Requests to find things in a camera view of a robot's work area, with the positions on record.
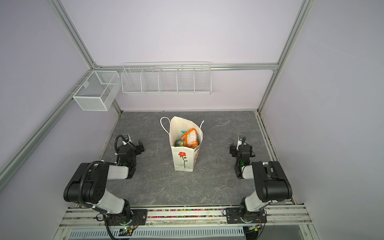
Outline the green candy bag back side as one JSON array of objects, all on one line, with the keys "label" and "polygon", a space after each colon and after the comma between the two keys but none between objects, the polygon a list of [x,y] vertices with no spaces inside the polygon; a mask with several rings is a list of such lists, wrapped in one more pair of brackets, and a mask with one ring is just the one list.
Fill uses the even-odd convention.
[{"label": "green candy bag back side", "polygon": [[175,147],[184,147],[185,142],[183,140],[176,140],[175,141]]}]

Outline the orange Fox's fruits candy bag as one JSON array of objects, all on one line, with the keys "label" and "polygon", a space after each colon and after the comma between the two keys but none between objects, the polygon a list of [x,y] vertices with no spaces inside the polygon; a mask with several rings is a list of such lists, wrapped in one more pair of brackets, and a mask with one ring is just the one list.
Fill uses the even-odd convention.
[{"label": "orange Fox's fruits candy bag", "polygon": [[195,128],[188,130],[181,136],[181,140],[184,142],[184,147],[197,148],[199,145],[197,130]]}]

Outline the white floral paper bag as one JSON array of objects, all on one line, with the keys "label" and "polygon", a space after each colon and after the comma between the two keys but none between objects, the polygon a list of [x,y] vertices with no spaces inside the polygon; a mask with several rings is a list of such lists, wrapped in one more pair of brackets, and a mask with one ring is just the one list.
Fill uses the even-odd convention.
[{"label": "white floral paper bag", "polygon": [[[169,142],[171,146],[175,170],[183,172],[193,172],[204,138],[203,131],[201,129],[202,125],[198,126],[190,120],[176,116],[171,119],[169,119],[168,117],[162,117],[160,119],[160,124],[163,130],[165,130],[165,132],[169,136]],[[175,141],[180,140],[181,136],[192,128],[195,128],[198,133],[198,147],[195,149],[187,147],[175,147]]]}]

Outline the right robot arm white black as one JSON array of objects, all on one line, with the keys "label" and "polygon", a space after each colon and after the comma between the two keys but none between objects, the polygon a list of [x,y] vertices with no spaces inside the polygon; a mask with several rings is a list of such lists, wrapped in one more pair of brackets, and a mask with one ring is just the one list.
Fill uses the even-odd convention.
[{"label": "right robot arm white black", "polygon": [[230,145],[230,154],[236,158],[234,165],[236,177],[253,180],[255,191],[242,199],[239,205],[239,217],[232,217],[229,210],[226,214],[232,222],[240,220],[244,223],[264,223],[265,207],[292,198],[291,184],[279,162],[251,162],[251,158],[256,155],[253,147],[247,144],[244,135],[239,136],[236,144]]}]

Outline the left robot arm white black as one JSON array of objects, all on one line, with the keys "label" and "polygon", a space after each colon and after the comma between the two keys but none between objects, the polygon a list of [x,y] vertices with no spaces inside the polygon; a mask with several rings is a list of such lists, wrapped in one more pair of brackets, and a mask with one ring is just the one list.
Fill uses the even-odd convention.
[{"label": "left robot arm white black", "polygon": [[145,147],[141,140],[134,144],[126,134],[115,138],[114,149],[115,162],[93,161],[79,165],[64,190],[64,200],[99,212],[108,223],[120,220],[121,225],[129,225],[135,217],[130,203],[110,193],[107,181],[132,179],[137,156],[145,151]]}]

